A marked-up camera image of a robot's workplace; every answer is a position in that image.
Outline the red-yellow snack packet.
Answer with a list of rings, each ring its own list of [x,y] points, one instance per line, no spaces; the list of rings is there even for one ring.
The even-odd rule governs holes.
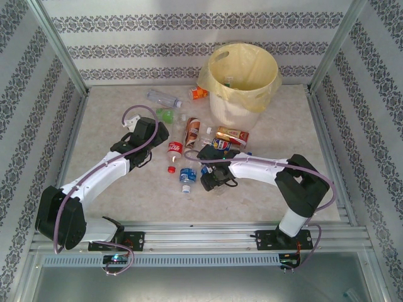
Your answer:
[[[219,126],[216,130],[216,138],[246,147],[249,139],[249,133],[242,130],[227,128],[225,126]]]

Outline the bottle blue label white cap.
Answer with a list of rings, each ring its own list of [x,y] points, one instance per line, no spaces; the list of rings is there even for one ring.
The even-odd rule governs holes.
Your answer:
[[[183,193],[190,193],[192,186],[196,183],[196,170],[185,167],[179,172],[179,182]]]

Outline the cream plastic bin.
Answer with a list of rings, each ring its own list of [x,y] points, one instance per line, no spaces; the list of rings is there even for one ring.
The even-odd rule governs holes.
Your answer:
[[[244,130],[253,128],[262,113],[253,113],[212,93],[210,93],[210,109],[223,125]]]

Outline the yellow-bagged trash bin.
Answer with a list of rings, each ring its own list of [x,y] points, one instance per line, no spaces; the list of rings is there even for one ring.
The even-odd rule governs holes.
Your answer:
[[[234,78],[232,87],[224,86],[227,76]],[[224,101],[261,113],[282,85],[282,77],[275,58],[265,49],[249,43],[228,43],[211,54],[197,84]]]

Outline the pepsi bottle blue cap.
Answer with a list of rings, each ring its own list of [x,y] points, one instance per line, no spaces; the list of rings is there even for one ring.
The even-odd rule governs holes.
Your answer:
[[[229,152],[231,150],[240,151],[240,146],[219,138],[214,138],[212,140],[212,146],[223,152]]]

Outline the small clear plastic bottle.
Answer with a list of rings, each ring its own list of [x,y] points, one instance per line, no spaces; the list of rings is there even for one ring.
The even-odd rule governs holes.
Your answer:
[[[199,143],[201,147],[211,145],[213,140],[216,139],[217,127],[208,126],[206,130],[200,133]]]

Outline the clear bottle green label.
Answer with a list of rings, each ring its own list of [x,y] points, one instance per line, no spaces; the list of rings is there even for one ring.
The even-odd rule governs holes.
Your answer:
[[[176,109],[169,108],[157,108],[156,115],[159,121],[163,121],[166,124],[174,124],[178,121],[185,121],[186,115]]]

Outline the cola bottle red cap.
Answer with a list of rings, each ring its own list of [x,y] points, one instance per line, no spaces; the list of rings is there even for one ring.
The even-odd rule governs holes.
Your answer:
[[[181,142],[175,140],[169,142],[166,155],[168,159],[167,171],[170,174],[174,174],[176,172],[178,164],[182,158],[182,154],[183,144]]]

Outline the brown coffee drink bottle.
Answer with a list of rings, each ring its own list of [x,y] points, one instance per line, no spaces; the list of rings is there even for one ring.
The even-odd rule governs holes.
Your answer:
[[[188,119],[184,133],[184,148],[190,150],[194,147],[200,130],[200,120],[195,117]]]

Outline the clear water bottle blue print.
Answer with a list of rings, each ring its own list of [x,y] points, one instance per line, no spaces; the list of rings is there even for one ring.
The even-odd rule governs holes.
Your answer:
[[[182,105],[182,101],[180,101],[177,97],[153,89],[150,89],[147,92],[147,99],[169,108],[180,108]]]

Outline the grey metal shelf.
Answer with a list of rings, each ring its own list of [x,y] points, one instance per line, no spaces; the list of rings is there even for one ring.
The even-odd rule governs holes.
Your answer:
[[[316,254],[295,272],[257,267],[45,267],[31,302],[373,302],[352,253]]]

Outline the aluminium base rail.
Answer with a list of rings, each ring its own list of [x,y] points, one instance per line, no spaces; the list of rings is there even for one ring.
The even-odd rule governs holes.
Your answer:
[[[364,226],[319,222],[318,252],[356,252],[373,247]],[[257,230],[274,230],[274,223],[134,223],[125,229],[144,232],[144,252],[198,253],[257,251]]]

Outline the aluminium side rail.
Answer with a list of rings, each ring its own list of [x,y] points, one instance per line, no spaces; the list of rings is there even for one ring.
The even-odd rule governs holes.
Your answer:
[[[366,223],[359,217],[352,202],[352,195],[350,194],[348,185],[344,179],[343,171],[340,168],[337,154],[334,151],[332,138],[328,132],[327,124],[323,117],[320,104],[315,94],[312,94],[307,86],[304,86],[304,89],[312,119],[314,121],[315,130],[317,132],[319,144],[324,156],[326,169],[329,173],[330,180],[333,181],[336,187],[336,192],[338,194],[336,204],[346,210],[348,223],[352,227],[366,227]]]

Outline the aluminium frame post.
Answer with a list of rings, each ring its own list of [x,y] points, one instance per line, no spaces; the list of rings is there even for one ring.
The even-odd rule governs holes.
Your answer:
[[[70,53],[62,41],[51,17],[47,13],[45,6],[42,4],[41,0],[26,0],[30,9],[33,11],[39,25],[42,27],[43,32],[48,38],[55,54],[58,56],[62,65],[66,69],[69,77],[73,81],[75,87],[82,95],[88,94],[88,87],[85,85],[84,80],[75,66]]]
[[[366,3],[367,0],[352,1],[319,66],[317,67],[312,80],[307,86],[310,94],[313,94],[319,87],[322,79],[329,70],[334,58],[338,54],[339,49],[342,47],[345,39],[348,37],[349,31],[352,29]]]

